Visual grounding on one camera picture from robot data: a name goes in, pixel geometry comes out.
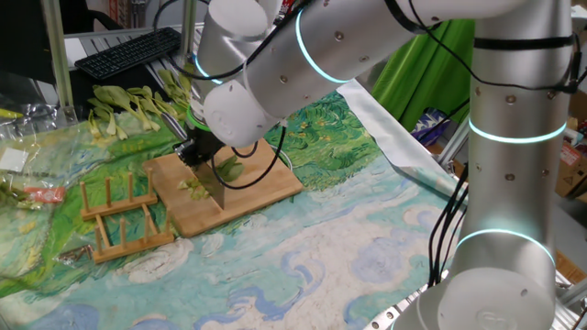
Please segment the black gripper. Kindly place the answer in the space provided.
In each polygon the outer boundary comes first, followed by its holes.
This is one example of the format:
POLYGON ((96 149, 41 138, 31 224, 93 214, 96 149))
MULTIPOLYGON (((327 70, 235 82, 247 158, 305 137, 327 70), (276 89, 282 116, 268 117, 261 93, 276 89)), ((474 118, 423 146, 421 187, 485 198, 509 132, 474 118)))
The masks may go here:
POLYGON ((175 145, 175 153, 186 166, 195 166, 204 162, 210 168, 217 168, 220 159, 216 155, 225 144, 212 132, 201 128, 195 128, 191 136, 193 139, 185 140, 175 145))

